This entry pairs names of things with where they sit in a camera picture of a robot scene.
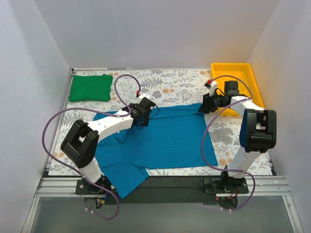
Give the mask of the blue t shirt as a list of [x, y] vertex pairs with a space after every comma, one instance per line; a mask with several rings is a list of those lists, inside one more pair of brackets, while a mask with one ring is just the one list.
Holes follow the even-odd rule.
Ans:
[[161, 107], [147, 127], [122, 130], [98, 143], [95, 158], [120, 198], [144, 182], [149, 169], [218, 165], [210, 136], [202, 138], [206, 123], [200, 106]]

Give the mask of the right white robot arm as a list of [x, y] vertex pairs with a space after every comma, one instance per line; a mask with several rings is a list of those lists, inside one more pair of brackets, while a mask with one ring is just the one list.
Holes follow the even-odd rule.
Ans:
[[225, 82], [225, 91], [218, 94], [218, 84], [208, 80], [208, 93], [203, 96], [200, 113], [209, 114], [230, 108], [242, 117], [240, 147], [232, 162], [212, 180], [204, 180], [203, 188], [208, 194], [238, 193], [247, 190], [246, 172], [263, 153], [276, 145], [276, 111], [266, 110], [252, 101], [252, 96], [238, 90], [240, 79]]

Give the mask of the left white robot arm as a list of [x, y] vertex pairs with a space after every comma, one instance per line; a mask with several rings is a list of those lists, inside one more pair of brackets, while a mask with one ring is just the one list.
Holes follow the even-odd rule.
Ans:
[[135, 126], [148, 126], [150, 113], [157, 105], [148, 96], [138, 98], [114, 114], [106, 113], [104, 118], [84, 122], [75, 121], [63, 140], [60, 149], [78, 168], [92, 194], [103, 190], [102, 174], [93, 161], [96, 148], [103, 139]]

